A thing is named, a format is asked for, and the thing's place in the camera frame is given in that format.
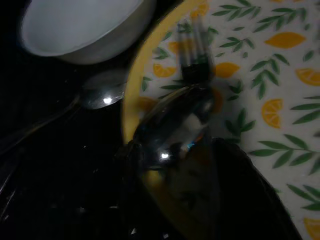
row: spoon handle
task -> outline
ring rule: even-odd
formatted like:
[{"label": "spoon handle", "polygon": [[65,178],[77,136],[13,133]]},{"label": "spoon handle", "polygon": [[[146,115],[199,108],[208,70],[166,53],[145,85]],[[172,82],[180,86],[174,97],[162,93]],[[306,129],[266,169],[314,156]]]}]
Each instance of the spoon handle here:
[{"label": "spoon handle", "polygon": [[52,121],[60,118],[62,115],[70,111],[75,104],[79,101],[79,97],[76,97],[72,103],[70,103],[66,108],[61,110],[58,113],[55,113],[43,120],[40,120],[39,122],[28,126],[26,128],[23,128],[21,130],[18,130],[9,136],[6,136],[4,138],[0,139],[0,156],[12,149],[14,146],[19,144],[22,140],[36,132],[37,130],[41,129],[42,127],[46,126],[47,124],[51,123]]}]

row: black table surface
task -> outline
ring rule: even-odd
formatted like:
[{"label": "black table surface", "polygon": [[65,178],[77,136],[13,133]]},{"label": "black table surface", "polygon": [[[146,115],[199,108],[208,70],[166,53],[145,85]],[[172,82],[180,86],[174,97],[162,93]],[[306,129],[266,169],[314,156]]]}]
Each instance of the black table surface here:
[{"label": "black table surface", "polygon": [[[90,76],[128,68],[145,36],[174,2],[157,2],[148,29],[128,50],[87,66],[25,52],[16,31],[27,2],[8,2],[0,49],[0,137],[64,109]],[[0,167],[19,161],[0,190],[1,239],[117,239],[113,155],[122,145],[121,105],[75,108],[1,156]]]}]

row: fork tines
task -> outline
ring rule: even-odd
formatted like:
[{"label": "fork tines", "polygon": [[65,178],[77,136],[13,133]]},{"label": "fork tines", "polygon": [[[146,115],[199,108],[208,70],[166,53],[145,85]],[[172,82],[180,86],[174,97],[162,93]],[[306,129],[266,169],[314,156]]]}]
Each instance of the fork tines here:
[{"label": "fork tines", "polygon": [[182,78],[186,84],[208,84],[213,77],[207,33],[200,16],[177,24],[178,54]]}]

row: metal spoon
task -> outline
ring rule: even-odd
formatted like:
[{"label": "metal spoon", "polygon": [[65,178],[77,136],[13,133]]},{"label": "metal spoon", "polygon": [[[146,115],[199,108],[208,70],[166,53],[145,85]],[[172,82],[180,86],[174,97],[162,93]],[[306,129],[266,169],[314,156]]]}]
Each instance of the metal spoon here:
[{"label": "metal spoon", "polygon": [[133,143],[143,152],[141,170],[183,160],[208,132],[214,96],[206,87],[184,87],[159,102],[137,127]]},{"label": "metal spoon", "polygon": [[90,110],[100,109],[116,103],[124,97],[127,80],[125,69],[113,69],[99,73],[87,80],[82,90],[66,108],[29,127],[23,128],[9,136],[0,139],[0,155],[6,153],[23,139],[40,128],[60,118],[76,105]]}]

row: white bowl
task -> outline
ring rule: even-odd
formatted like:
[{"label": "white bowl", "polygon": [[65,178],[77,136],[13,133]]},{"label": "white bowl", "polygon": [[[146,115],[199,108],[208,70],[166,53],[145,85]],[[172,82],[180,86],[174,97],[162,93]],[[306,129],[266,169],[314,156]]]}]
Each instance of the white bowl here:
[{"label": "white bowl", "polygon": [[155,6],[156,0],[32,0],[22,19],[21,42],[38,56],[99,63],[139,37]]}]

